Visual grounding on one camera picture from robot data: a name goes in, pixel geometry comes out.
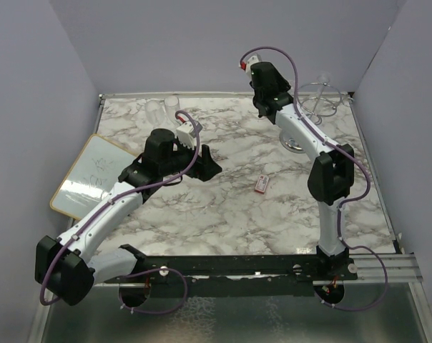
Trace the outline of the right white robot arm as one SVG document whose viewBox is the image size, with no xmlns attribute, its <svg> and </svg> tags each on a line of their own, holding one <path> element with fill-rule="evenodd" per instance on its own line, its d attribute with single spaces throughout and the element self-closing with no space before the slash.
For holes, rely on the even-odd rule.
<svg viewBox="0 0 432 343">
<path fill-rule="evenodd" d="M 308 190 L 318 203 L 320 238 L 316 247 L 315 270 L 323 279 L 339 274 L 348 260 L 348 248 L 338 232 L 338 207 L 348 197 L 354 184 L 353 148 L 327 138 L 299 110 L 291 86 L 267 61 L 247 64 L 246 74 L 254 90 L 253 104 L 259 117 L 268 118 L 282 132 L 291 136 L 312 162 Z"/>
</svg>

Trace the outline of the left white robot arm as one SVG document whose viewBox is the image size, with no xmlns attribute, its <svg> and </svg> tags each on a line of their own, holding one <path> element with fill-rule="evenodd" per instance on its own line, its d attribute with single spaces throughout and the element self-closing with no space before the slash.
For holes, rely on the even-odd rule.
<svg viewBox="0 0 432 343">
<path fill-rule="evenodd" d="M 115 264 L 96 262 L 94 253 L 105 238 L 134 210 L 162 187 L 175 185 L 184 176 L 211 180 L 222 168 L 201 144 L 202 127 L 186 121 L 176 131 L 155 129 L 144 151 L 125 167 L 88 215 L 57 238 L 43 237 L 36 246 L 34 278 L 41 290 L 51 291 L 70 306 L 80 303 L 103 279 L 123 276 L 137 282 L 145 265 L 130 248 L 118 249 Z"/>
</svg>

